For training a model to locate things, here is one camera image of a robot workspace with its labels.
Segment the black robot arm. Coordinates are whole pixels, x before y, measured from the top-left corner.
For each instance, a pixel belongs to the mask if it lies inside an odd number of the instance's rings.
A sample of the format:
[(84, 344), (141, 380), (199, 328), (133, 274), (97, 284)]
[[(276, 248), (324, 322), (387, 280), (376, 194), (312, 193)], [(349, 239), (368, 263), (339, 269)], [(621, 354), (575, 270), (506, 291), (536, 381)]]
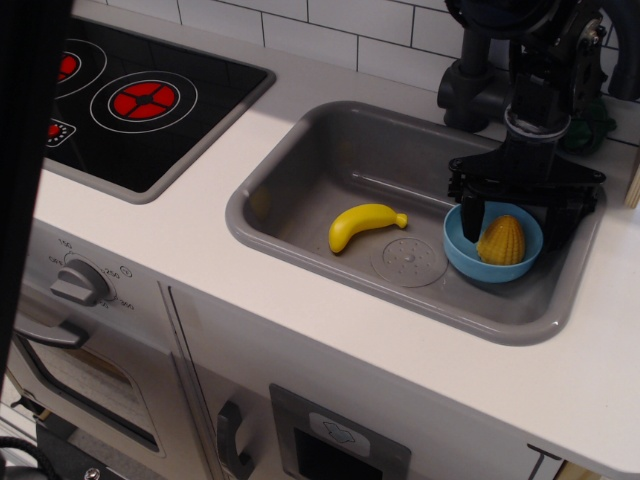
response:
[(603, 173), (566, 160), (557, 147), (573, 117), (595, 99), (605, 33), (593, 1), (450, 1), (467, 32), (510, 43), (513, 88), (504, 142), (450, 161), (449, 194), (461, 205), (464, 236), (476, 242), (488, 201), (539, 206), (547, 249), (562, 247), (594, 211)]

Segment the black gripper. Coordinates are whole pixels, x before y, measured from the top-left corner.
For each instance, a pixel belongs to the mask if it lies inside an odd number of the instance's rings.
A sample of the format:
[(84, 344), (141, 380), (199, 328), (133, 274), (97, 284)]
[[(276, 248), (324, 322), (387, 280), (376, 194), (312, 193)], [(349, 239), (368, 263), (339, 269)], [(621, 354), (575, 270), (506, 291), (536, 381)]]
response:
[(545, 252), (561, 249), (594, 210), (604, 173), (571, 162), (551, 143), (506, 141), (497, 149), (449, 162), (448, 195), (461, 203), (464, 237), (479, 240), (486, 201), (547, 207)]

